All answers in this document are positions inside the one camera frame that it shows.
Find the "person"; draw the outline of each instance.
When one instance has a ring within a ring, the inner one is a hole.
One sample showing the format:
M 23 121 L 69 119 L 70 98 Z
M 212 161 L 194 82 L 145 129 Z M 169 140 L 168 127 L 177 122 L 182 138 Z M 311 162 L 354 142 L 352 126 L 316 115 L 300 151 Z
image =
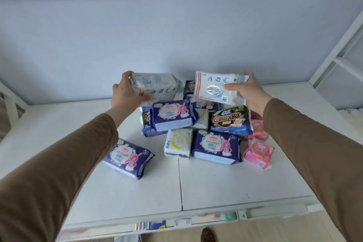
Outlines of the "person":
M 82 185 L 117 143 L 117 127 L 151 99 L 129 76 L 113 85 L 111 109 L 44 149 L 0 180 L 0 241 L 55 241 Z M 363 240 L 363 146 L 248 83 L 225 85 L 263 116 L 267 133 L 299 171 L 347 242 Z M 201 240 L 212 241 L 209 229 Z

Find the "qr code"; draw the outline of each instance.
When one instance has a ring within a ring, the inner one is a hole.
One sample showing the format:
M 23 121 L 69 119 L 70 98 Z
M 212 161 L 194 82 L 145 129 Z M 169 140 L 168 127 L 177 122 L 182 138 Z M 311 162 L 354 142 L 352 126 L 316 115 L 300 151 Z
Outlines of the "qr code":
M 264 167 L 265 165 L 266 165 L 266 163 L 264 163 L 262 161 L 258 163 L 258 166 L 260 166 L 260 167 Z

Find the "person's right arm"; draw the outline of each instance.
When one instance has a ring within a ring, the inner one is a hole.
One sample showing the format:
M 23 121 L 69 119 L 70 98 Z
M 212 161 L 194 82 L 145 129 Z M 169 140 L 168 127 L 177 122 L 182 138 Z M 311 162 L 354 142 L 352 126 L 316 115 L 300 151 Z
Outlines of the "person's right arm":
M 238 90 L 304 178 L 347 242 L 363 241 L 363 145 L 268 95 L 254 75 Z

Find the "wooden floor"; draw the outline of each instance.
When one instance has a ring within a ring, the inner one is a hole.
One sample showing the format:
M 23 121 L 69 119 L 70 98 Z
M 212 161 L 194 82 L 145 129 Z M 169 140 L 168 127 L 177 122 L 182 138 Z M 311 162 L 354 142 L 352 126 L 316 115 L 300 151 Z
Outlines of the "wooden floor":
M 204 227 L 143 235 L 143 242 L 199 242 Z M 346 242 L 326 212 L 211 225 L 218 242 Z M 113 242 L 113 239 L 91 240 Z

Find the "shoe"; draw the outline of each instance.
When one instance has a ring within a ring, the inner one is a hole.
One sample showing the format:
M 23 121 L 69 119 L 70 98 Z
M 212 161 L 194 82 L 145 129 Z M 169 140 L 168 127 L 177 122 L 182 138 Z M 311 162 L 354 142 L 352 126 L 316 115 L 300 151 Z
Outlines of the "shoe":
M 216 242 L 214 234 L 210 228 L 206 227 L 202 230 L 202 233 L 200 234 L 200 242 Z

